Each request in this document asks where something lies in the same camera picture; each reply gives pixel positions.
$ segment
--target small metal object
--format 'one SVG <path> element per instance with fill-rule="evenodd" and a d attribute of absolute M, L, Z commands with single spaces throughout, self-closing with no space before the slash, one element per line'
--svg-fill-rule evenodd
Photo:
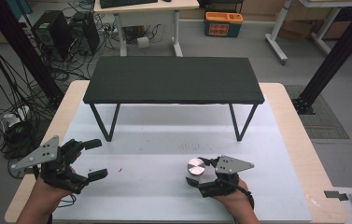
<path fill-rule="evenodd" d="M 191 175 L 201 175 L 204 169 L 205 165 L 201 159 L 193 158 L 188 162 L 188 171 Z"/>

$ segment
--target black table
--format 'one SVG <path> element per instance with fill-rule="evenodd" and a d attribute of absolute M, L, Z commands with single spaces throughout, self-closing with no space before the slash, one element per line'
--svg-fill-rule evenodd
<path fill-rule="evenodd" d="M 121 104 L 227 104 L 241 141 L 262 91 L 247 58 L 101 57 L 83 97 L 110 142 Z M 95 105 L 116 104 L 108 132 Z M 253 105 L 239 133 L 232 104 Z"/>

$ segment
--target robotic hand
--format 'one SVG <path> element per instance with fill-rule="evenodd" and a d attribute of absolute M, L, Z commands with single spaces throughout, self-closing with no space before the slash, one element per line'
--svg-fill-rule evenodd
<path fill-rule="evenodd" d="M 212 182 L 200 183 L 200 177 L 205 170 L 205 166 L 212 165 L 215 168 L 217 179 Z M 239 183 L 239 174 L 237 172 L 251 169 L 253 163 L 240 161 L 228 156 L 220 156 L 216 159 L 194 158 L 188 163 L 188 171 L 190 176 L 187 176 L 187 183 L 199 189 L 202 196 L 215 197 L 226 196 L 237 189 L 242 191 L 249 199 L 252 208 L 254 208 L 254 199 L 251 192 L 241 188 Z"/>
<path fill-rule="evenodd" d="M 88 174 L 88 177 L 73 173 L 70 164 L 73 163 L 79 152 L 102 145 L 99 139 L 88 142 L 77 142 L 71 139 L 62 147 L 59 147 L 59 136 L 54 135 L 47 143 L 37 148 L 23 158 L 11 169 L 17 170 L 25 167 L 41 164 L 41 178 L 45 183 L 60 189 L 70 190 L 79 194 L 82 189 L 92 181 L 103 179 L 108 175 L 107 169 Z"/>

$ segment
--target desk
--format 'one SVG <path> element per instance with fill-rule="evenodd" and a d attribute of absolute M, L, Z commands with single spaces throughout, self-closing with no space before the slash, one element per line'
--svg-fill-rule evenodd
<path fill-rule="evenodd" d="M 283 50 L 278 46 L 275 42 L 277 38 L 278 32 L 283 24 L 284 19 L 289 12 L 289 7 L 291 6 L 293 0 L 287 0 L 284 4 L 283 8 L 278 15 L 277 21 L 275 22 L 275 27 L 271 34 L 266 34 L 266 40 L 275 50 L 277 56 L 280 58 L 281 64 L 286 64 L 288 60 L 286 54 Z M 299 0 L 305 7 L 334 7 L 332 12 L 330 13 L 329 17 L 325 20 L 323 26 L 318 31 L 317 34 L 312 33 L 311 36 L 316 41 L 316 43 L 328 54 L 330 53 L 331 49 L 322 41 L 323 35 L 327 32 L 330 28 L 333 20 L 335 19 L 336 15 L 338 15 L 341 7 L 352 7 L 352 0 Z"/>
<path fill-rule="evenodd" d="M 101 8 L 100 0 L 96 0 L 93 10 L 96 13 L 114 14 L 118 35 L 120 37 L 120 56 L 127 56 L 126 42 L 121 41 L 123 40 L 123 33 L 121 31 L 122 27 L 155 23 L 173 23 L 175 25 L 173 46 L 176 51 L 176 56 L 182 57 L 181 47 L 178 42 L 179 10 L 195 9 L 198 7 L 199 3 L 196 0 L 173 0 L 171 2 L 158 0 L 157 3 L 127 7 Z"/>
<path fill-rule="evenodd" d="M 112 139 L 120 104 L 227 104 L 240 142 L 263 101 L 247 58 L 216 57 L 101 57 L 83 98 L 91 106 L 108 142 Z M 97 104 L 117 105 L 109 133 L 97 112 Z M 232 104 L 253 105 L 241 133 Z"/>
<path fill-rule="evenodd" d="M 75 81 L 71 84 L 43 142 L 48 141 L 54 134 L 58 134 L 60 141 L 63 141 L 63 136 L 77 112 L 88 84 L 89 81 Z M 303 188 L 313 217 L 311 223 L 345 223 L 346 212 L 341 202 L 338 199 L 327 199 L 324 195 L 324 190 L 334 190 L 334 188 L 289 100 L 286 90 L 281 84 L 276 83 L 261 83 L 260 88 L 270 102 L 289 157 Z M 5 214 L 7 222 L 16 222 L 34 183 L 33 175 L 24 177 Z"/>

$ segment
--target gray floor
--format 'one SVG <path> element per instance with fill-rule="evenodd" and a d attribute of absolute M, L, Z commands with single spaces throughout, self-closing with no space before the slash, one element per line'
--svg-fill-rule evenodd
<path fill-rule="evenodd" d="M 306 85 L 323 62 L 325 55 L 308 40 L 279 39 L 280 47 L 289 56 L 287 64 L 282 66 L 264 38 L 264 34 L 270 33 L 273 26 L 272 23 L 245 22 L 237 38 L 217 38 L 204 35 L 202 21 L 182 21 L 179 39 L 184 57 L 248 57 L 259 82 Z M 164 33 L 162 27 L 157 35 L 157 40 L 160 40 L 163 34 L 162 41 L 151 44 L 147 49 L 130 46 L 129 55 L 174 56 L 170 41 L 173 26 L 166 25 Z M 0 53 L 21 71 L 20 60 L 9 45 L 0 45 Z M 119 55 L 113 50 L 107 50 L 103 55 L 108 54 Z M 322 95 L 350 139 L 313 140 L 313 144 L 332 184 L 336 187 L 352 188 L 352 57 L 340 69 Z M 8 102 L 0 91 L 0 109 L 7 107 Z M 20 180 L 13 179 L 7 173 L 7 160 L 0 153 L 0 223 L 5 223 L 4 214 L 19 184 Z"/>

